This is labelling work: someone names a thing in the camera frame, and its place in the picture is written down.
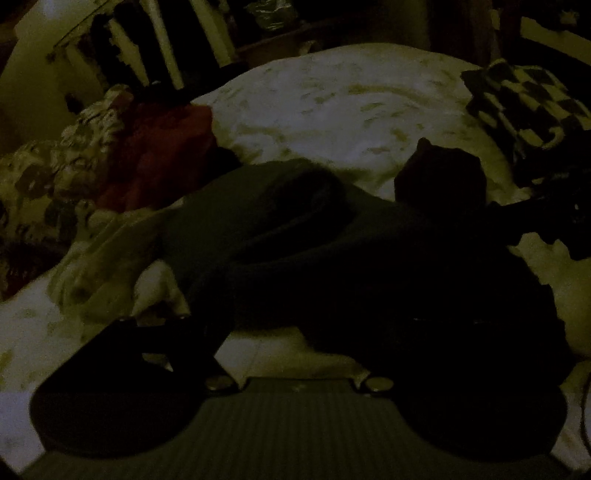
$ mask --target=shelf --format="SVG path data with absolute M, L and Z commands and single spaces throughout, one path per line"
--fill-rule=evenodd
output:
M 288 32 L 275 35 L 273 37 L 264 38 L 263 40 L 259 40 L 258 42 L 251 43 L 249 45 L 244 45 L 243 47 L 237 48 L 236 53 L 242 54 L 246 53 L 250 50 L 254 50 L 256 48 L 263 47 L 265 45 L 269 45 L 278 40 L 285 40 L 286 38 L 296 37 L 303 33 L 307 33 L 314 30 L 321 30 L 323 28 L 330 28 L 330 27 L 338 27 L 341 25 L 346 25 L 349 23 L 353 23 L 356 20 L 356 17 L 353 15 L 345 15 L 341 17 L 334 17 L 328 18 L 326 20 L 320 20 L 314 23 L 304 23 L 302 26 L 295 30 L 290 30 Z

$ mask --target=white comforter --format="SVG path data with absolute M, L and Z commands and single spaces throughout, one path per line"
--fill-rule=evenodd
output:
M 465 111 L 470 94 L 459 75 L 475 68 L 409 47 L 350 46 L 272 62 L 195 103 L 212 106 L 219 144 L 246 163 L 306 157 L 369 193 L 393 200 L 395 175 L 418 139 L 426 137 L 478 156 L 489 199 L 505 205 L 530 193 L 513 184 L 501 152 Z M 591 260 L 570 261 L 564 245 L 548 246 L 536 234 L 524 236 L 514 251 L 552 286 L 573 350 L 591 357 Z M 46 286 L 47 276 L 0 305 L 0 424 L 4 429 L 4 419 L 10 417 L 19 425 L 0 431 L 0 455 L 17 468 L 33 459 L 39 445 L 22 417 L 28 394 L 17 401 L 6 392 L 32 391 L 81 345 L 71 329 L 60 325 L 63 319 L 48 300 Z M 217 358 L 239 381 L 254 375 L 351 376 L 359 381 L 367 374 L 351 359 L 312 352 L 293 329 L 270 335 L 236 333 Z M 571 445 L 576 443 L 574 414 L 573 407 L 555 453 L 571 466 L 587 462 L 591 467 L 580 442 Z

